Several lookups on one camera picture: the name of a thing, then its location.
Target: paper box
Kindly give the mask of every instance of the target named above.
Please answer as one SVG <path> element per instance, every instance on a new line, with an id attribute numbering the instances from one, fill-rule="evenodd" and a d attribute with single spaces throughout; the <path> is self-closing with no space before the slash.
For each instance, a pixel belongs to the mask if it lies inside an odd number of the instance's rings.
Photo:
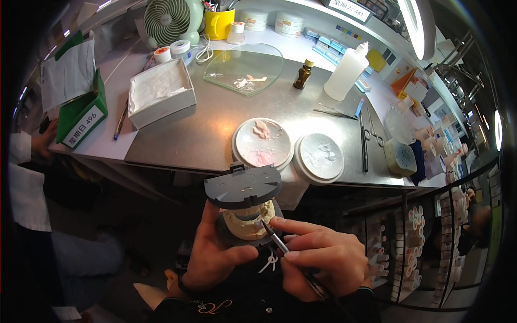
<path id="1" fill-rule="evenodd" d="M 194 104 L 194 87 L 182 58 L 131 78 L 128 117 L 137 129 Z"/>

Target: brown glass bottle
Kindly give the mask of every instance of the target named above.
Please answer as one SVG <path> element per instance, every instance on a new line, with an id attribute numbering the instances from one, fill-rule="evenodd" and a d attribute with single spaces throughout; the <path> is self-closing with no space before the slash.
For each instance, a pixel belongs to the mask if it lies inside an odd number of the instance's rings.
<path id="1" fill-rule="evenodd" d="M 314 66 L 314 62 L 306 59 L 304 65 L 298 70 L 298 76 L 293 83 L 293 86 L 302 90 L 305 87 L 305 82 L 311 76 L 311 69 Z"/>

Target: hand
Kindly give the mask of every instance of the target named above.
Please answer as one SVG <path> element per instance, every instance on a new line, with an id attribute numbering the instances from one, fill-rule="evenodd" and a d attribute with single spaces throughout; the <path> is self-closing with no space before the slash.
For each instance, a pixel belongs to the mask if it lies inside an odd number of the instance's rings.
<path id="1" fill-rule="evenodd" d="M 337 297 L 368 285 L 369 277 L 365 275 L 368 258 L 364 255 L 364 245 L 356 236 L 279 217 L 272 218 L 269 223 L 284 232 L 294 233 L 284 237 L 290 252 L 280 259 L 280 263 L 284 290 L 300 301 L 320 299 L 303 277 L 300 266 L 319 268 L 315 277 Z"/>
<path id="2" fill-rule="evenodd" d="M 192 254 L 183 275 L 183 284 L 191 290 L 207 290 L 222 283 L 233 268 L 256 259 L 258 250 L 251 245 L 227 248 L 216 231 L 219 208 L 205 203 L 201 223 L 192 247 Z"/>
<path id="3" fill-rule="evenodd" d="M 33 137 L 31 139 L 31 150 L 37 152 L 43 158 L 50 157 L 48 145 L 52 138 L 56 137 L 57 133 L 57 119 L 50 122 L 49 127 L 39 137 Z"/>

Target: white lab coat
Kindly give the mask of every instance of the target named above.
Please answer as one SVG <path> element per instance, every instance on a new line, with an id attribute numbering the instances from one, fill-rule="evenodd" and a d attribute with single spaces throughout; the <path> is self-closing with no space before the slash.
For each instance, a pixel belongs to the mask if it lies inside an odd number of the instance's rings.
<path id="1" fill-rule="evenodd" d="M 9 151 L 9 192 L 12 215 L 21 226 L 35 231 L 51 232 L 47 203 L 43 193 L 45 175 L 18 164 L 31 161 L 31 136 L 11 135 Z"/>

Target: green fan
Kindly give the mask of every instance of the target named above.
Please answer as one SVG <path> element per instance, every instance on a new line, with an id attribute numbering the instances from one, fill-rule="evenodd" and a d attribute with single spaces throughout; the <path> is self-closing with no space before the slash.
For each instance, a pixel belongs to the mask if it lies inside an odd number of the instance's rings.
<path id="1" fill-rule="evenodd" d="M 197 44 L 202 19 L 203 6 L 199 0 L 148 1 L 144 27 L 150 47 L 168 46 L 177 39 Z"/>

